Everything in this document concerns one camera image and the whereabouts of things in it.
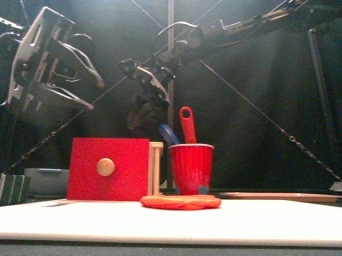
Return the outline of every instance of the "utensil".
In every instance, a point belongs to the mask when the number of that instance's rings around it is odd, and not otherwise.
[[[162,136],[169,144],[169,147],[175,144],[181,144],[181,141],[179,141],[173,129],[169,127],[169,125],[166,125],[166,124],[159,125],[159,133],[162,134]]]
[[[188,106],[182,107],[179,110],[179,117],[181,117],[186,143],[197,143],[193,109]]]

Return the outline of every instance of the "cable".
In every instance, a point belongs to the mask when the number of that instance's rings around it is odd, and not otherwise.
[[[169,31],[173,27],[175,27],[177,25],[185,25],[188,27],[192,27],[192,28],[198,28],[197,25],[189,23],[189,22],[185,22],[185,21],[179,21],[174,24],[171,24],[170,26],[167,26],[157,35],[155,39],[154,39],[154,42],[153,42],[153,45],[151,45],[151,59],[153,59],[153,64],[155,63],[154,59],[155,59],[155,56],[157,56],[157,53],[154,52],[154,49],[155,49],[155,44],[157,44],[157,41],[159,39],[159,37],[165,34],[166,31]]]

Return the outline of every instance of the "red cup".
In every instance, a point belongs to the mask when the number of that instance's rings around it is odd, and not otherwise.
[[[170,147],[177,194],[208,194],[212,181],[214,146],[177,144]]]

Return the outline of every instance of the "black curtain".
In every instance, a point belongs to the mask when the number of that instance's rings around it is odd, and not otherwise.
[[[222,19],[230,25],[268,13],[281,2],[177,0],[175,21],[208,25]],[[123,80],[118,63],[129,58],[143,62],[150,57],[153,40],[169,25],[169,1],[27,0],[25,3],[30,22],[41,8],[49,6],[75,21],[75,32],[91,36],[97,50],[89,54],[107,86],[99,89],[79,84],[73,88],[87,101],[97,99],[95,110],[73,120],[21,168],[69,168],[74,137],[147,137],[163,141],[158,125],[167,122],[167,113],[149,118],[135,130],[127,128],[134,95],[142,88],[137,81]],[[0,16],[23,23],[19,1],[7,0],[2,5]],[[341,142],[340,24],[336,21],[333,29],[320,32],[320,52],[334,135]],[[183,29],[175,28],[179,39],[185,38]],[[166,44],[167,38],[162,37],[158,47]],[[336,181],[333,175],[301,151],[290,136],[342,175],[329,140],[312,50],[306,31],[278,30],[194,61],[177,74],[174,129],[182,138],[177,113],[188,105],[196,113],[198,141],[216,146],[213,188],[329,189]],[[75,110],[51,106],[45,106],[39,113],[22,113],[11,161],[77,114]],[[166,159],[162,170],[165,180]]]

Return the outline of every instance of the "red spoon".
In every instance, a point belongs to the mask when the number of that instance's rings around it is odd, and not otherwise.
[[[181,108],[179,117],[183,127],[186,143],[197,143],[193,109],[190,107]]]

